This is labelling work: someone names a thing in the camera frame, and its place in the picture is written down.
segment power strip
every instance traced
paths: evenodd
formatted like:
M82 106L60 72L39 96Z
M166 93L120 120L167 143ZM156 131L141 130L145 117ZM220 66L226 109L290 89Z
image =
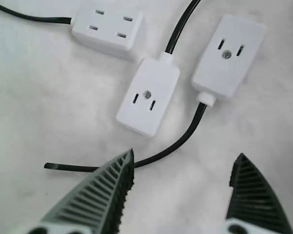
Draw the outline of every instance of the power strip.
M80 43L127 60L139 59L146 33L142 12L86 0L72 25Z

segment white power strip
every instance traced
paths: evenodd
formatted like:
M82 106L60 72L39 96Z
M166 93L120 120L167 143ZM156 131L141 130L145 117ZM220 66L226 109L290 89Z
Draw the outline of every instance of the white power strip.
M146 33L142 12L86 0L72 24L80 43L124 59L139 58Z
M244 18L222 18L194 72L198 100L213 106L230 98L246 76L264 39L266 27Z
M143 135L155 135L176 87L180 71L172 55L146 58L133 78L116 119Z

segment single outlet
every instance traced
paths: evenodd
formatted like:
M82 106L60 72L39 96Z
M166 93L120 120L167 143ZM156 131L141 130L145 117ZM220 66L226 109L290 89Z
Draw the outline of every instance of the single outlet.
M246 76L265 33L266 27L262 24L231 15L222 18L192 80L198 91L214 97L207 105L213 105L216 98L228 99L234 94Z
M142 12L94 0L83 3L72 28L80 43L128 60L139 58L145 32Z
M152 58L144 59L130 84L116 119L138 133L154 136L179 75L179 69L170 64Z

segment white fabric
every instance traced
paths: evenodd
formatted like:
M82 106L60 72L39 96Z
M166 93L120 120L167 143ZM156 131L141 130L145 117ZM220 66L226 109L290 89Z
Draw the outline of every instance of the white fabric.
M81 1L0 3L37 16L71 17ZM145 12L146 55L157 58L190 0L108 2ZM224 14L267 25L259 54L235 97L208 108L180 150L136 171L121 233L216 233L241 152L271 184L293 225L293 0L205 0L176 46L181 77L151 139L115 120L138 63L79 45L68 25L0 12L0 234L40 219L86 176L48 171L44 163L102 165L131 147L140 160L177 140L197 107L191 74Z

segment screw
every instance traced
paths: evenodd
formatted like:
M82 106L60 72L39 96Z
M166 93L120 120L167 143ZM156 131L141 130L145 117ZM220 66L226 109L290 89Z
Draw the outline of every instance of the screw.
M232 53L229 50L226 50L226 51L223 52L223 58L224 59L230 59L231 55L232 55Z
M152 94L151 94L151 92L149 90L146 90L143 93L143 96L145 97L145 99L149 99L152 96Z

